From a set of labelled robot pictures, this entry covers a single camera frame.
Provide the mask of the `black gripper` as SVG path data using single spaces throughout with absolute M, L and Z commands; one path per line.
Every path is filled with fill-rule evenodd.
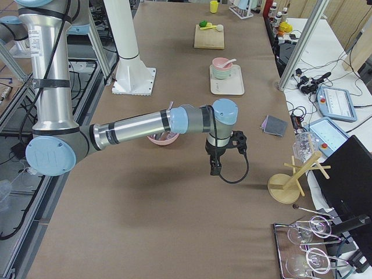
M 222 165 L 220 157 L 225 154 L 228 149 L 237 149 L 240 154 L 247 157 L 247 137 L 242 131 L 232 131 L 230 136 L 225 139 L 218 139 L 209 134 L 206 139 L 205 149 L 210 156 L 210 175 L 219 176 L 221 174 Z

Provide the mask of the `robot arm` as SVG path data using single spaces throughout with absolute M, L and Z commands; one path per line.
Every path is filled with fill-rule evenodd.
M 99 95 L 73 107 L 67 32 L 90 15 L 87 1 L 19 1 L 19 18 L 28 30 L 33 68 L 32 86 L 37 111 L 33 139 L 27 144 L 27 163 L 45 176 L 68 173 L 88 155 L 107 146 L 162 132 L 206 133 L 210 173 L 221 174 L 221 156 L 237 149 L 246 156 L 246 136 L 234 130 L 238 106 L 229 99 L 195 108 L 170 107 L 107 124 L 91 123 Z

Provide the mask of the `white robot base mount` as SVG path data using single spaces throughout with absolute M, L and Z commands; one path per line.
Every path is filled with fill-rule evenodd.
M 149 96 L 156 69 L 146 67 L 140 58 L 130 3 L 107 0 L 104 5 L 119 56 L 112 92 Z

